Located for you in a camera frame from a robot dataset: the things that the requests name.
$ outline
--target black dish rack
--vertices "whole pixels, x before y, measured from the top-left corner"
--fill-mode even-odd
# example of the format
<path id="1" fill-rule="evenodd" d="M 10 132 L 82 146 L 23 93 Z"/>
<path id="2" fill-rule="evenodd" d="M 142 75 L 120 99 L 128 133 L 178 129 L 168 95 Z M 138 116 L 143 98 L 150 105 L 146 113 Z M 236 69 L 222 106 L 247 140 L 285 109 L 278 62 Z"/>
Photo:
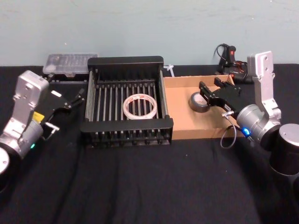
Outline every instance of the black dish rack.
<path id="1" fill-rule="evenodd" d="M 170 144 L 173 120 L 168 115 L 161 56 L 90 58 L 85 121 L 80 130 L 89 146 Z M 123 113 L 124 100 L 145 93 L 157 101 L 153 119 L 129 120 Z M 132 114 L 151 110 L 148 101 L 129 105 Z"/>

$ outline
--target black tablecloth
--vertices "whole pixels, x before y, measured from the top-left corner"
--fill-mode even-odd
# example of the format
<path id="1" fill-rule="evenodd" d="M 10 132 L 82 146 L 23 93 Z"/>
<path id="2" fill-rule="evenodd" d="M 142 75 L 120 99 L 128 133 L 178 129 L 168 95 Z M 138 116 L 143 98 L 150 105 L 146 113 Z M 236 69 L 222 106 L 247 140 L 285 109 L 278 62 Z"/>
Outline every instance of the black tablecloth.
<path id="1" fill-rule="evenodd" d="M 17 76 L 25 70 L 42 73 L 41 67 L 0 68 L 1 129 L 11 115 Z M 176 76 L 214 71 L 214 66 L 174 68 Z M 282 123 L 299 124 L 299 65 L 275 65 L 275 73 Z M 254 86 L 240 86 L 253 103 Z M 71 99 L 82 84 L 50 87 Z M 219 139 L 87 150 L 80 143 L 83 112 L 81 107 L 59 116 L 60 131 L 29 152 L 0 202 L 0 223 L 299 223 L 273 182 L 269 153 L 251 148 L 244 138 L 228 150 Z"/>

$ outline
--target blue led light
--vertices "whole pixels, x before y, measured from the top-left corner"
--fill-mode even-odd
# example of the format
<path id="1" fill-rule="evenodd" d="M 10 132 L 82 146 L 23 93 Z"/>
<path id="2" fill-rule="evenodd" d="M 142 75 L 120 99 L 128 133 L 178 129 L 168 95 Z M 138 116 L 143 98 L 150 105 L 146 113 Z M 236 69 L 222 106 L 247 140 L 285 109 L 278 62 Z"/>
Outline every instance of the blue led light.
<path id="1" fill-rule="evenodd" d="M 246 127 L 242 128 L 242 133 L 244 134 L 244 136 L 247 138 L 251 135 L 250 130 Z"/>

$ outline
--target open cardboard box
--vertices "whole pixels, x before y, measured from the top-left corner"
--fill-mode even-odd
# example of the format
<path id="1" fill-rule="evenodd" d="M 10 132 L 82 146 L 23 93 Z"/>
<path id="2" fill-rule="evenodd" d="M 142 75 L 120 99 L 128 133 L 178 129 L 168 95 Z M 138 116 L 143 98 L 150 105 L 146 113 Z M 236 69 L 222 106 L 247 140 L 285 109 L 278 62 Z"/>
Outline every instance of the open cardboard box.
<path id="1" fill-rule="evenodd" d="M 168 113 L 174 122 L 173 140 L 221 138 L 225 129 L 231 125 L 221 116 L 225 111 L 220 107 L 211 107 L 205 113 L 198 113 L 193 111 L 188 104 L 190 96 L 199 92 L 200 81 L 203 81 L 211 91 L 218 89 L 219 87 L 214 85 L 216 77 L 221 81 L 229 81 L 234 84 L 229 75 L 164 78 Z M 235 119 L 232 117 L 230 119 L 236 125 Z M 231 129 L 226 137 L 233 136 L 234 132 Z"/>

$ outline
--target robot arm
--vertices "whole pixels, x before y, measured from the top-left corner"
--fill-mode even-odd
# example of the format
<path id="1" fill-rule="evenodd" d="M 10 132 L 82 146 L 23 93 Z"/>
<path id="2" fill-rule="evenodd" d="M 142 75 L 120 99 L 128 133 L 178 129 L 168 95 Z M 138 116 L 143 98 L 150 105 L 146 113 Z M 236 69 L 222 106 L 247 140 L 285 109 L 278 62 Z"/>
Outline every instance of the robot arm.
<path id="1" fill-rule="evenodd" d="M 236 119 L 240 128 L 249 130 L 251 139 L 271 151 L 273 171 L 288 179 L 299 202 L 299 125 L 281 125 L 281 111 L 273 97 L 273 55 L 271 51 L 248 57 L 249 75 L 255 83 L 256 104 L 249 104 L 241 96 L 241 89 L 215 79 L 220 89 L 211 92 L 200 82 L 200 94 L 210 106 L 222 107 Z"/>
<path id="2" fill-rule="evenodd" d="M 0 135 L 0 192 L 34 143 L 40 137 L 45 139 L 44 129 L 52 128 L 50 136 L 59 130 L 50 123 L 53 116 L 80 105 L 84 100 L 83 91 L 68 102 L 60 93 L 49 92 L 49 82 L 37 74 L 26 71 L 18 77 L 13 114 Z"/>

